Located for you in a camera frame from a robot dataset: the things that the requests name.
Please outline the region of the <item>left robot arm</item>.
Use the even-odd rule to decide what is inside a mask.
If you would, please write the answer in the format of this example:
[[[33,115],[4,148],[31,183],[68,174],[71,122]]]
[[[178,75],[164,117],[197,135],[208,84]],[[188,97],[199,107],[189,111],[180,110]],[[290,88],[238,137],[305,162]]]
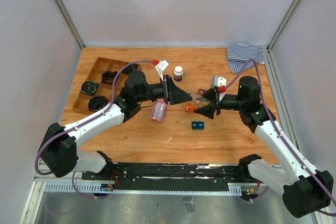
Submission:
[[[172,78],[164,75],[159,83],[148,84],[142,71],[133,71],[124,82],[120,94],[90,116],[61,126],[59,123],[47,129],[37,160],[42,160],[55,177],[64,177],[71,172],[93,172],[100,179],[112,175],[112,166],[102,152],[82,152],[79,147],[101,132],[122,124],[134,117],[144,101],[175,105],[189,102],[192,97],[175,85]]]

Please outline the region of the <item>clear glass pill bottle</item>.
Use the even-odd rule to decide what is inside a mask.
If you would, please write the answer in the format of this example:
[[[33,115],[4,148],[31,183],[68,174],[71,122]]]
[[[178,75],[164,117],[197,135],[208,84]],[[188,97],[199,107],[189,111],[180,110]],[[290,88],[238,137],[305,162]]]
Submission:
[[[200,94],[190,93],[190,96],[192,97],[192,105],[196,108],[207,106],[210,103],[208,99]]]

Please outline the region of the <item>orange pill box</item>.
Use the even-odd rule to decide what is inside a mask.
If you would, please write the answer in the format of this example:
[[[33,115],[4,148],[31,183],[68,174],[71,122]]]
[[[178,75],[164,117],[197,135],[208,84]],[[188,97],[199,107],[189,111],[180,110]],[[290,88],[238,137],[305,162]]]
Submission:
[[[187,104],[187,105],[185,106],[185,111],[186,111],[187,113],[193,113],[195,109],[196,109],[196,108],[195,108],[192,104]]]

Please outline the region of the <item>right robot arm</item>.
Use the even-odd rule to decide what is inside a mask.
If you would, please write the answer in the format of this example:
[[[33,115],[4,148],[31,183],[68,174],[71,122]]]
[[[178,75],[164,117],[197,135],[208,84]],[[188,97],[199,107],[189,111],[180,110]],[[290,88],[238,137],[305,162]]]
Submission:
[[[271,150],[280,163],[278,170],[259,155],[239,161],[238,177],[244,182],[257,179],[282,197],[287,210],[296,218],[321,212],[332,201],[333,177],[319,171],[286,136],[279,122],[267,108],[258,80],[241,77],[236,95],[226,93],[226,79],[214,76],[210,88],[202,95],[209,104],[194,112],[213,119],[221,110],[238,111],[241,121]]]

